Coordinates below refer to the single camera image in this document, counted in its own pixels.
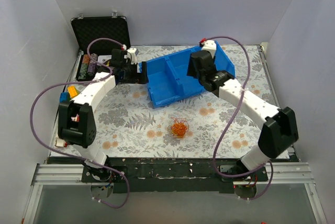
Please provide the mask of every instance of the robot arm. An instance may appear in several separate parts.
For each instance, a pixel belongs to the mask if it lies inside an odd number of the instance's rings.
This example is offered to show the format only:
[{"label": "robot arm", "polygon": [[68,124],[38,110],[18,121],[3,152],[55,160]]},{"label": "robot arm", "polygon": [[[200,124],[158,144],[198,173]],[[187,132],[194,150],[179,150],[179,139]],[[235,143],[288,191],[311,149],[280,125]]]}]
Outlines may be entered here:
[{"label": "robot arm", "polygon": [[[107,155],[100,150],[95,141],[96,125],[93,112],[100,101],[119,83],[148,82],[147,63],[142,62],[142,72],[137,72],[137,49],[127,51],[114,49],[109,66],[113,68],[113,75],[101,81],[89,84],[77,97],[69,102],[59,104],[58,136],[68,144],[72,144],[86,158],[84,166],[92,173],[96,180],[105,181],[110,172],[101,169],[90,161],[105,165]],[[108,75],[109,70],[100,68],[94,80],[100,80]]]},{"label": "robot arm", "polygon": [[[241,84],[228,72],[217,71],[213,49],[205,41],[201,51],[191,54],[187,75],[197,78],[207,91],[237,106],[242,93]],[[251,171],[269,159],[275,159],[298,139],[295,114],[289,107],[280,109],[250,91],[245,91],[240,110],[261,129],[258,145],[254,146],[236,163],[229,173]]]}]

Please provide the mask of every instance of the floral tablecloth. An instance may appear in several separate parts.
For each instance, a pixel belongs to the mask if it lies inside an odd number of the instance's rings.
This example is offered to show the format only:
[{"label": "floral tablecloth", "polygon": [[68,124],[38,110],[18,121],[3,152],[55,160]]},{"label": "floral tablecloth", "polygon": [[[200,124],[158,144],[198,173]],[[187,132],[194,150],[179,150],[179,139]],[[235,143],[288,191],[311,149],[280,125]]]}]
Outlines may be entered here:
[{"label": "floral tablecloth", "polygon": [[[144,61],[188,47],[137,48],[138,61]],[[234,63],[236,78],[242,83],[247,74],[247,62],[242,49],[235,45],[222,48]],[[251,60],[247,88],[265,101],[275,104],[257,46],[246,46],[246,49]],[[78,85],[77,88],[82,91],[84,86]],[[228,102],[209,92],[154,109],[146,85],[121,84],[107,94],[94,112],[96,141],[109,157],[211,158],[214,146],[234,109]],[[184,138],[172,136],[172,117],[186,118],[189,131]],[[241,157],[257,143],[260,132],[247,116],[238,113],[221,143],[217,157]],[[78,155],[71,146],[60,149]],[[287,151],[279,158],[288,158]]]}]

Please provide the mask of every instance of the case lid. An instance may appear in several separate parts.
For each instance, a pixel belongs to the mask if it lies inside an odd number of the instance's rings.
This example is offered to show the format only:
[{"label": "case lid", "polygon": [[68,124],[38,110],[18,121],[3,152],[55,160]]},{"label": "case lid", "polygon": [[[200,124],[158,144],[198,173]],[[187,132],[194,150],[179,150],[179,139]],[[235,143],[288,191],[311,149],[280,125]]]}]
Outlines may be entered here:
[{"label": "case lid", "polygon": [[[77,38],[79,48],[86,54],[87,46],[100,37],[112,38],[130,48],[127,19],[117,17],[72,18],[71,25]],[[92,45],[90,52],[97,55],[110,55],[112,49],[119,49],[115,43],[98,41]]]}]

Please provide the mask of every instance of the blue plastic bin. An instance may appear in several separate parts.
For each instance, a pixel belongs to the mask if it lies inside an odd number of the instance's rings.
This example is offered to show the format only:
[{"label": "blue plastic bin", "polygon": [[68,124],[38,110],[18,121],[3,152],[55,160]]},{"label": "blue plastic bin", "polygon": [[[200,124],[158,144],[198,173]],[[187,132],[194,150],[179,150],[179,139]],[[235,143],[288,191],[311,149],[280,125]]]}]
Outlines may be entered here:
[{"label": "blue plastic bin", "polygon": [[[215,43],[217,45],[216,69],[225,70],[235,76],[233,63],[218,42]],[[169,105],[205,91],[197,79],[186,75],[191,53],[199,50],[201,47],[195,46],[147,61],[148,93],[154,108]]]}]

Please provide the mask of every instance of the white wall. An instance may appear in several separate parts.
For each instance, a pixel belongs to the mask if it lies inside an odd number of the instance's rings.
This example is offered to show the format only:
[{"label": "white wall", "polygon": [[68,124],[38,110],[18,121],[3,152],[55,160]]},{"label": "white wall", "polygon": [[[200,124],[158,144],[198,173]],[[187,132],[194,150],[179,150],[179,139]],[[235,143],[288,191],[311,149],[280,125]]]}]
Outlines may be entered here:
[{"label": "white wall", "polygon": [[[0,0],[0,49],[0,223],[21,223],[36,163],[48,153],[31,134],[30,106],[43,88],[66,81],[77,46],[55,0]],[[36,110],[46,142],[60,92]]]},{"label": "white wall", "polygon": [[267,53],[281,106],[296,112],[295,146],[310,164],[328,223],[335,223],[334,43],[334,0],[293,0]]},{"label": "white wall", "polygon": [[243,43],[269,41],[291,0],[56,0],[67,21],[79,13],[128,17],[131,42],[195,44],[230,35]]}]

